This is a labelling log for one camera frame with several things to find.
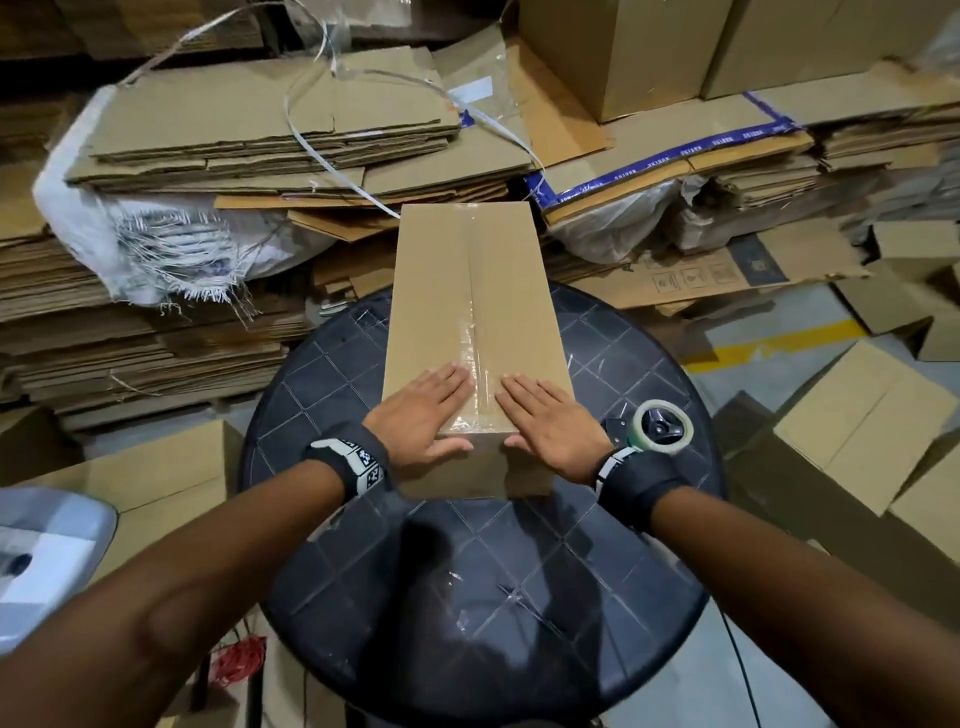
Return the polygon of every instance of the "white plastic strap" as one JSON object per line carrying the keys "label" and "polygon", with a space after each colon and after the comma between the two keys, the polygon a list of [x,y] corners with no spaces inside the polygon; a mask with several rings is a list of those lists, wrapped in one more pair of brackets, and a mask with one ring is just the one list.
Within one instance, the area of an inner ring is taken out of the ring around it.
{"label": "white plastic strap", "polygon": [[[167,59],[176,55],[177,52],[183,47],[184,44],[190,42],[191,40],[194,40],[195,38],[202,36],[207,31],[217,27],[218,25],[220,25],[223,22],[226,22],[227,20],[230,20],[232,17],[234,17],[240,12],[247,12],[249,10],[252,10],[253,8],[260,8],[268,5],[286,5],[287,3],[293,3],[294,5],[298,6],[301,10],[303,10],[303,12],[307,15],[307,17],[309,17],[311,20],[314,21],[314,23],[317,24],[317,28],[320,30],[321,38],[323,39],[323,41],[321,43],[320,50],[317,52],[317,54],[313,58],[313,62],[316,63],[317,61],[319,61],[324,56],[324,52],[328,50],[329,56],[330,56],[330,72],[334,76],[337,76],[340,70],[339,62],[337,59],[337,51],[330,43],[329,33],[326,28],[326,23],[324,23],[320,18],[314,15],[310,10],[308,10],[307,7],[301,2],[301,0],[258,0],[258,2],[250,3],[249,5],[246,5],[242,8],[237,8],[235,10],[225,12],[219,17],[216,17],[213,20],[206,22],[204,25],[198,26],[193,30],[187,31],[180,37],[180,39],[178,39],[169,48],[156,54],[151,59],[146,61],[143,65],[135,69],[129,76],[127,76],[123,81],[120,82],[120,85],[126,86],[126,85],[134,84],[145,73],[153,70],[154,68],[159,66],[161,63],[163,63]],[[363,189],[363,187],[361,187],[358,184],[355,184],[346,175],[344,175],[339,170],[335,169],[332,164],[330,164],[326,159],[324,159],[324,157],[310,145],[310,142],[308,142],[303,137],[303,134],[301,134],[300,131],[297,129],[297,127],[294,126],[293,120],[290,118],[290,97],[296,85],[300,82],[303,76],[310,70],[312,69],[311,68],[305,69],[304,72],[301,73],[290,84],[290,87],[287,89],[286,94],[284,94],[283,96],[283,115],[286,119],[287,126],[290,128],[291,134],[297,140],[297,143],[303,148],[303,151],[306,152],[307,155],[315,159],[327,173],[333,175],[333,177],[335,177],[339,182],[341,182],[342,184],[345,184],[347,187],[352,189],[360,197],[372,203],[373,205],[379,207],[382,211],[386,212],[391,217],[399,219],[400,215],[398,212],[395,212],[391,210],[389,207],[385,206],[379,200],[374,198],[373,195],[371,195],[369,192]],[[470,114],[470,116],[473,117],[475,121],[481,122],[483,126],[487,127],[494,133],[497,133],[500,136],[503,136],[504,138],[506,138],[507,140],[515,143],[524,152],[530,155],[530,159],[532,159],[537,164],[538,168],[541,171],[544,170],[543,162],[540,161],[540,158],[536,155],[536,153],[534,153],[533,149],[529,145],[527,145],[526,142],[520,139],[519,136],[511,132],[509,129],[507,129],[502,124],[500,124],[496,119],[493,119],[492,117],[488,116],[483,111],[476,109],[470,104],[461,104],[446,89],[432,83],[431,81],[429,81],[429,79],[419,79],[413,76],[406,76],[402,73],[393,73],[391,71],[382,71],[382,70],[368,69],[368,68],[361,68],[356,70],[348,69],[348,72],[357,73],[357,74],[369,74],[369,75],[375,75],[375,76],[386,76],[388,78],[395,78],[401,81],[407,81],[407,82],[412,82],[414,84],[425,85],[429,88],[434,89],[435,91],[440,93],[448,102],[450,102],[450,104],[452,104],[455,109],[466,111],[468,114]],[[319,186],[316,182],[312,181],[312,183],[315,186]],[[528,195],[528,198],[531,195],[533,195],[535,192],[536,190],[531,192],[530,195]]]}

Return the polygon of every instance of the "gray floor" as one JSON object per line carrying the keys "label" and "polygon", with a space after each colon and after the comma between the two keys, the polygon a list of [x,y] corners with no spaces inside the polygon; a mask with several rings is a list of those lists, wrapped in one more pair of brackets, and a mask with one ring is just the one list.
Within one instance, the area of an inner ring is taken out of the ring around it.
{"label": "gray floor", "polygon": [[[862,331],[857,332],[833,291],[821,285],[786,291],[769,310],[722,326],[700,325],[690,335],[701,340],[706,337],[721,359],[713,366],[700,366],[698,373],[691,375],[710,413],[715,414],[741,392],[763,407],[776,410],[808,379],[852,346]],[[960,395],[960,363],[918,363],[895,337],[880,337],[876,342]],[[723,360],[727,358],[741,363],[725,366]],[[233,405],[226,412],[207,410],[123,427],[91,438],[86,443],[87,456],[115,452],[218,418],[227,419],[244,431],[254,407],[255,400],[251,400]],[[960,414],[954,417],[951,428],[959,425]],[[736,627],[733,631],[764,726],[830,726],[827,716],[799,685],[746,635]],[[611,728],[754,725],[743,677],[715,604],[710,603],[690,638],[660,674],[612,709],[605,719]]]}

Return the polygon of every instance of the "black wristband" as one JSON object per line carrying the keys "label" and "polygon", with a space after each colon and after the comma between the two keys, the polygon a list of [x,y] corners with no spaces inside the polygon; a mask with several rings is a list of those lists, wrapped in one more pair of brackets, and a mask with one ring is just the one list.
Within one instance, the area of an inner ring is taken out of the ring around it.
{"label": "black wristband", "polygon": [[670,455],[630,448],[614,453],[601,469],[597,496],[600,506],[618,521],[650,533],[654,507],[684,485]]}
{"label": "black wristband", "polygon": [[364,495],[389,481],[389,456],[376,435],[360,423],[328,427],[321,439],[307,446],[304,459],[326,463],[340,476],[345,500]]}

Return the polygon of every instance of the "left hand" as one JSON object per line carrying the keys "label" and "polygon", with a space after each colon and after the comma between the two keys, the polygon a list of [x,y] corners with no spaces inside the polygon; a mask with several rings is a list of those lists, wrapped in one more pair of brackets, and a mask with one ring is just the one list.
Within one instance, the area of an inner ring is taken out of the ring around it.
{"label": "left hand", "polygon": [[437,440],[440,428],[472,393],[469,370],[447,364],[436,372],[424,372],[378,404],[363,425],[383,443],[395,468],[434,465],[473,449],[463,438]]}

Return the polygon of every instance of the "right hand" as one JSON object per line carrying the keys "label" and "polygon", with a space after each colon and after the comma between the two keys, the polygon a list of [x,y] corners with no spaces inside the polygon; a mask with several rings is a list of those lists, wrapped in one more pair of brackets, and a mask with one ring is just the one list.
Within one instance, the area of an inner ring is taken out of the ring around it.
{"label": "right hand", "polygon": [[504,376],[496,400],[520,431],[508,448],[524,449],[571,483],[593,485],[604,459],[614,451],[603,427],[582,404],[550,381]]}

